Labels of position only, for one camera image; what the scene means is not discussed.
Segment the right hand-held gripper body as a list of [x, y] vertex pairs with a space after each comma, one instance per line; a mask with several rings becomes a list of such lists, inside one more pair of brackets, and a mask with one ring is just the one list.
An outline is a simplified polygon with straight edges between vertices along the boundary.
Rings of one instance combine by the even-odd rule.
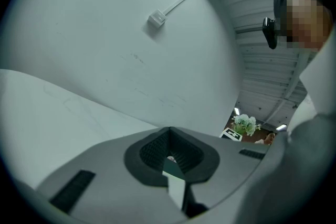
[[219, 137], [241, 142], [243, 136], [227, 127], [222, 131]]

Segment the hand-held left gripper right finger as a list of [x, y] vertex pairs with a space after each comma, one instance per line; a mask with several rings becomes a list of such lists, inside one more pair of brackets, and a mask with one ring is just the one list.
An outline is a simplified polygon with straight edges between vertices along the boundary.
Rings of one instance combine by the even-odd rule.
[[255, 170], [267, 149], [183, 128], [170, 128], [170, 156], [185, 179], [170, 175], [175, 209], [211, 209], [228, 198]]

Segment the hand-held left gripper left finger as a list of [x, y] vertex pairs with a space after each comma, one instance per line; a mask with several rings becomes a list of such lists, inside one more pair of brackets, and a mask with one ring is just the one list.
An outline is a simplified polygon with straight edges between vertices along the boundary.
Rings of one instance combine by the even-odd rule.
[[69, 213], [76, 219], [183, 219], [166, 187], [146, 186], [124, 164], [127, 148], [153, 133], [147, 130], [104, 141], [48, 175], [37, 191], [48, 200], [81, 170], [95, 176]]

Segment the dark green jewellery box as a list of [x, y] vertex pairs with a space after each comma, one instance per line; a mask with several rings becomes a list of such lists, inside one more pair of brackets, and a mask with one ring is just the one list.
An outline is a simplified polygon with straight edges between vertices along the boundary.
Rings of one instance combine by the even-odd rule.
[[163, 171], [179, 179], [182, 179], [182, 180], [185, 179], [185, 176], [182, 170], [180, 169], [179, 165], [177, 164], [177, 162], [173, 162], [169, 160], [168, 158], [165, 159]]

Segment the white curved desk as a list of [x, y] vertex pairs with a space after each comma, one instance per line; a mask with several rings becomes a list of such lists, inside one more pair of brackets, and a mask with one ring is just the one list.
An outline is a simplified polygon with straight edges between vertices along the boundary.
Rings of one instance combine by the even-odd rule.
[[157, 221], [182, 214], [180, 179], [169, 176], [166, 188], [132, 187], [123, 151], [113, 149], [98, 161], [93, 159], [101, 147], [152, 129], [151, 124], [45, 80], [0, 69], [0, 153], [15, 182], [37, 191], [50, 174], [86, 150], [92, 151], [86, 161], [93, 163], [93, 184], [99, 181], [99, 165], [111, 174], [96, 198], [85, 202], [83, 209], [72, 210], [73, 217], [85, 222], [96, 222], [103, 212], [152, 215]]

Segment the white flower bouquet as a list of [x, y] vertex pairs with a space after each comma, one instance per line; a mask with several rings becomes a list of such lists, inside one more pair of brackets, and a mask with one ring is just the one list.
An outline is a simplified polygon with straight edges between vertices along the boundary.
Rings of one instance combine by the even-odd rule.
[[256, 124], [256, 119], [253, 116], [242, 114], [234, 116], [232, 120], [232, 129], [240, 135], [253, 136], [255, 131], [261, 130], [261, 125]]

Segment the white wall junction box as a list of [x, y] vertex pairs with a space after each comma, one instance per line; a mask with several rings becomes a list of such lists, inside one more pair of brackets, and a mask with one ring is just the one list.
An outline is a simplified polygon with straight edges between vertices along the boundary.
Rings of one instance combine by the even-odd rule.
[[167, 17], [157, 9], [148, 17], [148, 23], [150, 23], [155, 28], [160, 28], [167, 20]]

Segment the white wall conduit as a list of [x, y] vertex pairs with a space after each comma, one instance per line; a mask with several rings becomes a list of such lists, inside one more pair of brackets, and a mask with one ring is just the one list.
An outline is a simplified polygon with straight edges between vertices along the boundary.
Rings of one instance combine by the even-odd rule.
[[177, 0], [175, 3], [173, 3], [171, 6], [169, 6], [167, 9], [163, 11], [164, 15], [167, 15], [170, 13], [174, 8], [176, 8], [179, 4], [183, 3], [185, 0]]

